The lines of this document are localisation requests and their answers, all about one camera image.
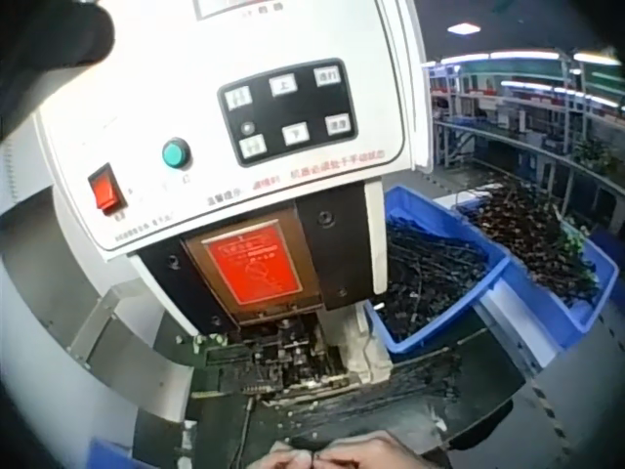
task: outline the red warning label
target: red warning label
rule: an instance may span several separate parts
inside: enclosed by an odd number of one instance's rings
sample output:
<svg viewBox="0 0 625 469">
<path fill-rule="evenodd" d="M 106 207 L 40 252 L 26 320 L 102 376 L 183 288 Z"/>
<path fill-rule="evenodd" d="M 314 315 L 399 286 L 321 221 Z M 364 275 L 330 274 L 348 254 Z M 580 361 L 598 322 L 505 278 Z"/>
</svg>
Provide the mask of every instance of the red warning label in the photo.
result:
<svg viewBox="0 0 625 469">
<path fill-rule="evenodd" d="M 302 291 L 278 223 L 203 243 L 239 305 Z"/>
</svg>

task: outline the ceiling light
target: ceiling light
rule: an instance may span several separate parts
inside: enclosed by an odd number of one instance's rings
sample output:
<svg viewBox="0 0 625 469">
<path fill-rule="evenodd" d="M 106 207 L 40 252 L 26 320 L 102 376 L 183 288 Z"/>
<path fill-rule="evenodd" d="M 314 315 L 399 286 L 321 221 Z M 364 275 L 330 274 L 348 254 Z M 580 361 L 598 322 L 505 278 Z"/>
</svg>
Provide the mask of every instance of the ceiling light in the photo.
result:
<svg viewBox="0 0 625 469">
<path fill-rule="evenodd" d="M 474 34 L 475 32 L 479 32 L 481 27 L 475 26 L 469 22 L 462 22 L 460 24 L 456 24 L 455 26 L 451 26 L 447 29 L 449 32 L 453 32 L 454 34 L 461 34 L 466 36 L 467 34 Z"/>
<path fill-rule="evenodd" d="M 440 63 L 443 65 L 449 65 L 459 64 L 461 62 L 486 61 L 488 60 L 488 57 L 488 54 L 469 54 L 468 56 L 448 57 L 440 61 Z"/>
<path fill-rule="evenodd" d="M 543 51 L 504 51 L 490 54 L 492 59 L 544 59 L 556 61 L 560 58 L 557 52 Z"/>
<path fill-rule="evenodd" d="M 509 86 L 513 88 L 525 88 L 528 90 L 554 91 L 553 86 L 543 85 L 541 83 L 525 83 L 522 81 L 504 80 L 501 82 L 501 86 Z"/>
<path fill-rule="evenodd" d="M 578 62 L 586 62 L 588 64 L 599 64 L 599 65 L 621 65 L 617 59 L 613 59 L 608 56 L 600 56 L 599 54 L 586 54 L 580 52 L 573 56 Z"/>
<path fill-rule="evenodd" d="M 609 107 L 618 107 L 618 103 L 614 101 L 607 100 L 605 98 L 600 98 L 599 96 L 591 96 L 590 101 L 594 101 L 595 103 L 599 103 L 600 105 L 609 106 Z"/>
</svg>

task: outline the white machine panel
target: white machine panel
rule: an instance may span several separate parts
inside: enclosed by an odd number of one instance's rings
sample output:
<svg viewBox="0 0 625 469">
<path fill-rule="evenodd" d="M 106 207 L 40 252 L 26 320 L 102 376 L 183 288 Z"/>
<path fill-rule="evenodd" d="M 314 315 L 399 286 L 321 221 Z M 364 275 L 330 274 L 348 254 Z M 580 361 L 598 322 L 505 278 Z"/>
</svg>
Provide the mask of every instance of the white machine panel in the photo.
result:
<svg viewBox="0 0 625 469">
<path fill-rule="evenodd" d="M 39 125 L 57 184 L 105 258 L 305 193 L 428 168 L 423 58 L 413 50 L 410 60 L 406 45 L 420 31 L 395 0 L 100 5 L 115 24 L 112 53 L 52 95 Z M 165 158 L 172 141 L 187 153 Z M 103 168 L 123 200 L 109 213 L 90 183 Z"/>
</svg>

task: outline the blue plastic bin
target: blue plastic bin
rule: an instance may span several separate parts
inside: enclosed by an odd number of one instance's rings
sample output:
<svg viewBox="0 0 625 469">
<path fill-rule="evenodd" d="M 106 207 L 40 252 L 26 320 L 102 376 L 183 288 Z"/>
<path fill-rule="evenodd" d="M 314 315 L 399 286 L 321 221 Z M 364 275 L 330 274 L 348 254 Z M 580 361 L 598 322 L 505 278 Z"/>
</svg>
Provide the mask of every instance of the blue plastic bin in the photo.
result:
<svg viewBox="0 0 625 469">
<path fill-rule="evenodd" d="M 382 337 L 387 349 L 393 354 L 404 354 L 417 346 L 422 346 L 426 339 L 445 329 L 468 306 L 478 300 L 482 293 L 501 277 L 510 262 L 510 257 L 505 249 L 490 242 L 477 228 L 455 216 L 454 212 L 441 207 L 417 192 L 396 186 L 386 192 L 385 205 L 387 218 L 397 217 L 412 220 L 423 230 L 433 235 L 474 242 L 488 255 L 486 276 L 455 305 L 401 342 L 397 343 L 393 339 L 371 304 L 369 302 L 365 304 L 365 311 L 371 318 L 373 327 Z"/>
<path fill-rule="evenodd" d="M 459 207 L 478 208 L 480 203 L 479 200 L 472 200 L 459 204 Z M 579 233 L 566 222 L 562 222 L 562 228 L 572 234 Z M 525 265 L 512 254 L 512 262 L 502 275 L 502 279 L 515 290 L 547 333 L 564 349 L 575 344 L 590 330 L 604 308 L 618 277 L 618 267 L 614 261 L 590 239 L 584 242 L 582 254 L 585 261 L 593 262 L 597 267 L 596 275 L 600 291 L 594 306 L 585 301 L 577 301 L 568 308 L 555 293 L 535 283 L 529 277 Z"/>
</svg>

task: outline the green button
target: green button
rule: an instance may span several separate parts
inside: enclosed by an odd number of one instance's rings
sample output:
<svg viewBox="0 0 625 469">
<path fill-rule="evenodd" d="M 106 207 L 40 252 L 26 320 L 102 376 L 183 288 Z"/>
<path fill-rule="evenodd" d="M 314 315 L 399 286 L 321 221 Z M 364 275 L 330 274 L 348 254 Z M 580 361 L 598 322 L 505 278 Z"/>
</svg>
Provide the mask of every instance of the green button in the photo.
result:
<svg viewBox="0 0 625 469">
<path fill-rule="evenodd" d="M 163 148 L 163 161 L 171 168 L 182 168 L 188 163 L 190 151 L 185 141 L 173 139 Z"/>
</svg>

